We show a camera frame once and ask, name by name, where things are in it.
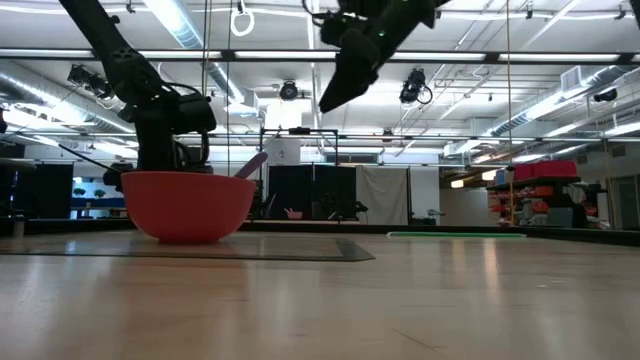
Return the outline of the storage shelf rack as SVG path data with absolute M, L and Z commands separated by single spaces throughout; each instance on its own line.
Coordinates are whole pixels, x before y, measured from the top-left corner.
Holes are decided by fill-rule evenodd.
M 499 226 L 609 229 L 600 217 L 600 184 L 579 177 L 539 177 L 491 185 L 489 212 Z

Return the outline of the black partition curtain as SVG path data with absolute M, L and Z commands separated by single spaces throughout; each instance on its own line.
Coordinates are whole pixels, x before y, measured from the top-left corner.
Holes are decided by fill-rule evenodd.
M 357 218 L 354 167 L 271 166 L 268 175 L 272 219 L 288 219 L 286 209 L 301 212 L 303 220 Z

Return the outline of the white hanging cloth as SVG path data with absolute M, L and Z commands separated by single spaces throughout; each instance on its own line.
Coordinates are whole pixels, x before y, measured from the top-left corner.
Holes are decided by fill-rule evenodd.
M 360 222 L 368 225 L 407 225 L 409 219 L 408 170 L 356 166 L 356 200 L 367 211 Z

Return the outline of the silver spiral air duct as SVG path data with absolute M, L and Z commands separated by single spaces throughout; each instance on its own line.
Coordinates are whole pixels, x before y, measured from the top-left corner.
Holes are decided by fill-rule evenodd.
M 183 49 L 199 51 L 200 65 L 206 78 L 211 80 L 230 102 L 245 101 L 244 92 L 229 79 L 227 71 L 218 63 L 204 59 L 208 50 L 205 48 L 203 33 L 182 0 L 142 1 Z

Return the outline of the black long-handled utensil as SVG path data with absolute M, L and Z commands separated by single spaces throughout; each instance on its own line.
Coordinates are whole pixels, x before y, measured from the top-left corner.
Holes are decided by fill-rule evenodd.
M 79 152 L 77 152 L 77 151 L 75 151 L 75 150 L 73 150 L 73 149 L 71 149 L 69 147 L 64 146 L 63 144 L 58 144 L 57 146 L 59 148 L 61 148 L 62 150 L 66 151 L 66 152 L 68 152 L 68 153 L 70 153 L 70 154 L 72 154 L 72 155 L 74 155 L 74 156 L 86 161 L 86 162 L 89 162 L 89 163 L 91 163 L 93 165 L 96 165 L 98 167 L 101 167 L 101 168 L 105 169 L 106 171 L 111 171 L 111 172 L 118 173 L 118 174 L 122 173 L 122 171 L 120 171 L 120 170 L 117 170 L 117 169 L 115 169 L 115 168 L 113 168 L 111 166 L 107 166 L 107 165 L 105 165 L 103 163 L 100 163 L 100 162 L 98 162 L 98 161 L 96 161 L 96 160 L 94 160 L 94 159 L 92 159 L 90 157 L 87 157 L 87 156 L 85 156 L 85 155 L 83 155 L 83 154 L 81 154 L 81 153 L 79 153 Z

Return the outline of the black overhead frame beam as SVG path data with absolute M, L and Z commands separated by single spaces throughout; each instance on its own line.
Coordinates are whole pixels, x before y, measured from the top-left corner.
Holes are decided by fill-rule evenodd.
M 301 62 L 328 63 L 335 60 L 331 50 L 219 50 L 209 58 L 222 62 Z M 86 49 L 0 48 L 0 59 L 95 61 L 96 55 Z M 486 65 L 640 65 L 640 53 L 579 52 L 468 52 L 468 51 L 399 51 L 391 63 L 415 64 L 486 64 Z

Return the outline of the black aluminium table frame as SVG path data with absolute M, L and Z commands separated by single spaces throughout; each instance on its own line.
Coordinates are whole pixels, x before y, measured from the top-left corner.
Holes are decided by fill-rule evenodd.
M 133 230 L 135 225 L 128 219 L 33 219 L 24 227 L 26 235 L 61 234 L 78 232 L 104 232 Z M 490 227 L 490 226 L 431 226 L 431 225 L 360 225 L 322 223 L 320 221 L 269 222 L 254 221 L 241 225 L 245 232 L 293 232 L 293 233 L 341 233 L 341 234 L 386 234 L 389 232 L 430 232 L 438 236 L 454 234 L 469 237 L 473 234 L 496 237 L 500 234 L 522 234 L 527 237 L 565 240 L 584 243 L 617 245 L 640 248 L 640 231 L 571 229 L 559 227 Z

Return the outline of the black gantry frame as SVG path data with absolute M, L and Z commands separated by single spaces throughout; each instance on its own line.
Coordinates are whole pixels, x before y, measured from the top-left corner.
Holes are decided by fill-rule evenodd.
M 326 140 L 333 137 L 329 144 L 333 145 L 334 154 L 338 155 L 339 133 L 335 129 L 313 129 L 308 127 L 282 128 L 261 128 L 259 131 L 258 150 L 268 154 L 265 165 L 259 170 L 259 185 L 261 195 L 266 197 L 266 209 L 263 217 L 277 221 L 303 221 L 289 219 L 272 219 L 270 217 L 271 205 L 275 197 L 269 197 L 268 190 L 268 170 L 271 166 L 291 166 L 291 165 L 322 165 L 322 160 L 303 160 L 303 141 L 318 140 L 324 144 Z

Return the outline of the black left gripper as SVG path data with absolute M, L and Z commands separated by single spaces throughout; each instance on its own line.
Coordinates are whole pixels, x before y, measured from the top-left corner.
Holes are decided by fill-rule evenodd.
M 206 162 L 209 157 L 207 133 L 198 133 L 201 138 L 201 154 L 195 157 L 186 145 L 177 141 L 171 127 L 171 115 L 175 108 L 130 107 L 125 114 L 133 121 L 139 143 L 137 165 L 113 163 L 111 167 L 121 174 L 106 171 L 103 181 L 123 189 L 121 176 L 133 171 L 169 171 L 212 174 L 213 169 Z

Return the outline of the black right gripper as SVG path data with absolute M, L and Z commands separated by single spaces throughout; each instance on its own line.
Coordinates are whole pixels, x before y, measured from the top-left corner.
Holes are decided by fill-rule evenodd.
M 328 113 L 365 94 L 378 80 L 379 59 L 380 51 L 372 40 L 359 30 L 347 30 L 336 57 L 336 75 L 319 101 L 320 111 Z

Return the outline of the red plastic bowl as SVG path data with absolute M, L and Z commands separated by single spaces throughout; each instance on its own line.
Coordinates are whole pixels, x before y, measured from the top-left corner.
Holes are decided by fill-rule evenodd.
M 214 243 L 237 231 L 252 205 L 250 180 L 201 173 L 134 171 L 121 176 L 128 215 L 161 243 Z

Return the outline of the green strip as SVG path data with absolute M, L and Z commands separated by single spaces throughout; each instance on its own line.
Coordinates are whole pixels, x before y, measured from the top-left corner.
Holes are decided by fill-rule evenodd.
M 519 233 L 472 233 L 472 232 L 408 232 L 408 231 L 394 231 L 388 232 L 386 237 L 400 238 L 508 238 L 519 239 L 526 238 L 527 235 Z

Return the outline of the black partition panel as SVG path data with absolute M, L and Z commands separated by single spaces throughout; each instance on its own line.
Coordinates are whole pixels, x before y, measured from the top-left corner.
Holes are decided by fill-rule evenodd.
M 0 141 L 0 217 L 68 219 L 73 166 L 18 161 L 24 153 Z

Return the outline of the purple-blue utensil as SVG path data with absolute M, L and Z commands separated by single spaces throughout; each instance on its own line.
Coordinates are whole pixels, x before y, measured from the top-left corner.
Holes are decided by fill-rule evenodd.
M 240 179 L 247 179 L 252 173 L 259 169 L 268 159 L 266 152 L 259 152 L 253 156 L 243 167 L 241 167 L 234 176 Z

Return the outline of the red storage bin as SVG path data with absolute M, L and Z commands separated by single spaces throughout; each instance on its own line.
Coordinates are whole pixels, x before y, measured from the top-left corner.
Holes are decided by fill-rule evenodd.
M 573 161 L 548 160 L 515 166 L 515 180 L 550 177 L 576 177 L 577 167 Z

